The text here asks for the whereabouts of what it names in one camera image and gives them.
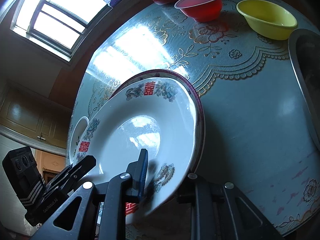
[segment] white plate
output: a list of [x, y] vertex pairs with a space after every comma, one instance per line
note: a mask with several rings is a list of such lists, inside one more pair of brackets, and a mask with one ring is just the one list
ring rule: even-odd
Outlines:
[[89, 124], [89, 119], [86, 116], [83, 116], [79, 119], [79, 121], [76, 124], [75, 129], [73, 130], [71, 140], [70, 140], [70, 146], [69, 146], [70, 163], [73, 163], [73, 158], [76, 155], [76, 150], [77, 150], [78, 144], [80, 142], [80, 138], [82, 137], [88, 124]]
[[131, 78], [129, 78], [127, 81], [122, 83], [116, 91], [112, 94], [111, 98], [114, 97], [120, 90], [123, 88], [138, 82], [145, 80], [150, 77], [166, 77], [166, 78], [172, 78], [178, 82], [180, 82], [188, 91], [188, 94], [191, 96], [191, 99], [193, 103], [196, 106], [196, 111], [198, 113], [197, 116], [197, 126], [196, 126], [196, 147], [195, 147], [195, 154], [194, 159], [192, 160], [192, 163], [190, 165], [190, 171], [196, 172], [198, 165], [200, 163], [203, 147], [204, 147], [204, 140], [205, 140], [205, 120], [204, 120], [204, 112], [202, 108], [202, 104], [199, 98], [199, 95], [195, 88], [192, 86], [192, 84], [184, 78], [182, 75], [176, 73], [175, 71], [171, 71], [168, 69], [152, 69], [147, 70], [144, 72], [141, 72]]
[[111, 98], [90, 121], [76, 162], [88, 154], [97, 159], [97, 165], [81, 182], [109, 181], [146, 148], [145, 195], [139, 206], [127, 208], [126, 223], [130, 224], [155, 210], [179, 187], [194, 159], [196, 125], [196, 106], [180, 82], [171, 78], [136, 82]]

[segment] round table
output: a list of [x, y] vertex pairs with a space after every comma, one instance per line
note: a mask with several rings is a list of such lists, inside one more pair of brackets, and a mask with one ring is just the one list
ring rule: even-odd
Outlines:
[[[206, 142], [197, 173], [210, 182], [234, 182], [285, 235], [319, 208], [320, 155], [308, 132], [287, 41], [254, 32], [236, 10], [239, 1], [223, 0], [220, 17], [208, 23], [187, 18], [173, 5], [153, 4], [121, 26], [88, 65], [67, 148], [77, 121], [92, 119], [128, 78], [150, 69], [174, 70], [192, 83], [204, 108]], [[289, 10], [299, 28], [319, 33], [288, 4], [268, 1]], [[128, 226], [127, 238], [188, 239], [188, 208], [169, 202]]]

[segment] bolt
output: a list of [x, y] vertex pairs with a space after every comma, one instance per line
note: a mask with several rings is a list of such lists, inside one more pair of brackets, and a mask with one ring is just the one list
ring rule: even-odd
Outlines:
[[232, 182], [226, 182], [226, 183], [224, 184], [224, 187], [227, 188], [227, 189], [233, 189], [234, 186], [235, 186], [235, 185], [233, 185]]
[[188, 174], [188, 178], [189, 178], [189, 179], [196, 179], [196, 178], [198, 178], [198, 175], [195, 174], [195, 173], [189, 173], [189, 174]]
[[87, 181], [87, 182], [85, 182], [83, 185], [82, 185], [82, 187], [84, 187], [85, 189], [89, 189], [89, 188], [91, 188], [93, 186], [93, 184], [92, 184], [92, 182], [90, 182], [90, 181]]
[[121, 179], [128, 179], [128, 178], [130, 178], [130, 174], [124, 172], [124, 173], [120, 174], [120, 178], [121, 178]]

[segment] wooden door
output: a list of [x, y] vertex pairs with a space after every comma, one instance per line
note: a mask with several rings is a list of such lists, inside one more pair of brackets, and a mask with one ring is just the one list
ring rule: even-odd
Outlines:
[[9, 90], [0, 111], [0, 123], [31, 138], [41, 131], [42, 108], [16, 90]]
[[49, 107], [10, 89], [0, 110], [0, 124], [28, 137], [61, 148], [67, 147], [71, 113]]

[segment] red plastic bowl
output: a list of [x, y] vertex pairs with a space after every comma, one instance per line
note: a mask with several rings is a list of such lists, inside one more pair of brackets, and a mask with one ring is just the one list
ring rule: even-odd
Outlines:
[[179, 0], [174, 7], [197, 22], [208, 22], [219, 17], [222, 0]]

